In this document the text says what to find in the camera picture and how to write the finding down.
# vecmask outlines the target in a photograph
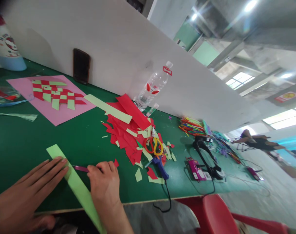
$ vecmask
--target finger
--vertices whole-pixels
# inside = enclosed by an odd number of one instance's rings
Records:
[[[44,187],[42,187],[36,194],[34,199],[34,207],[37,209],[44,199],[54,190],[58,183],[63,179],[63,177],[68,172],[69,167],[65,167],[58,174],[51,179]]]
[[[100,162],[96,167],[101,169],[104,174],[111,171],[108,162]]]
[[[36,171],[32,176],[30,176],[25,183],[27,186],[33,185],[35,182],[38,181],[45,173],[47,173],[56,163],[58,163],[62,159],[61,156],[54,158],[52,161],[41,167],[38,171]]]
[[[42,215],[33,218],[24,228],[27,233],[34,232],[38,229],[52,230],[55,226],[55,218],[52,215]]]
[[[115,172],[115,171],[116,171],[116,166],[115,166],[115,164],[113,163],[113,161],[108,162],[108,164],[109,164],[110,170],[111,170],[112,172]]]
[[[36,171],[38,171],[40,168],[42,168],[44,165],[46,165],[49,162],[49,160],[45,160],[44,162],[40,163],[38,166],[33,168],[30,172],[28,172],[26,175],[24,175],[19,181],[17,181],[15,184],[20,184],[21,182],[24,182],[26,179],[28,179],[30,176],[32,176]]]
[[[100,169],[95,166],[89,165],[87,169],[89,170],[88,177],[90,179],[99,178],[100,176],[103,175]]]
[[[53,177],[66,165],[67,159],[63,159],[58,164],[55,165],[48,173],[43,175],[37,182],[35,182],[31,187],[35,191],[39,191],[43,186],[45,186]]]

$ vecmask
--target ceiling light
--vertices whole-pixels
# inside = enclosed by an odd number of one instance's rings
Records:
[[[194,21],[197,17],[197,14],[194,14],[192,17],[191,17],[191,20]]]
[[[293,74],[292,73],[286,73],[281,76],[282,79],[290,78]]]
[[[250,1],[250,2],[246,5],[244,11],[245,11],[245,12],[250,12],[250,11],[252,11],[253,8],[256,6],[256,4],[257,4],[257,0],[252,0],[252,1]]]

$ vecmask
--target green wall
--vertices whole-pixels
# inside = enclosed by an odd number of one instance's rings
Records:
[[[205,41],[193,54],[193,57],[207,67],[218,55],[219,53],[214,47]]]
[[[185,21],[178,30],[174,41],[180,39],[186,45],[185,50],[188,51],[199,37],[200,34],[188,22]]]

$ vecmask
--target glue stick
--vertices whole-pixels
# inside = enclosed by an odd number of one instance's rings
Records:
[[[159,105],[158,104],[154,104],[154,106],[147,112],[146,116],[149,117],[150,115],[152,115],[152,113],[158,109]]]

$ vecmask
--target pink paper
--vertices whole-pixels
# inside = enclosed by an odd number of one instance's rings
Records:
[[[82,92],[77,86],[75,86],[70,80],[68,80],[63,75],[58,76],[35,76],[35,77],[26,77],[13,80],[7,80],[10,85],[13,86],[20,94],[30,100],[33,97],[32,91],[32,80],[47,80],[47,81],[57,81],[64,82],[67,86],[58,86],[58,88],[65,88],[71,90],[73,93],[79,93],[85,96],[86,94]],[[89,101],[86,101],[83,97],[76,97],[76,100],[82,100],[86,105],[75,105],[75,110],[67,108],[67,104],[60,104],[59,110],[52,108],[52,104],[47,101],[42,101],[38,98],[34,98],[30,103],[41,113],[43,114],[52,124],[55,126],[62,124],[74,117],[77,117],[80,114],[83,114],[86,111],[91,110],[95,107]]]

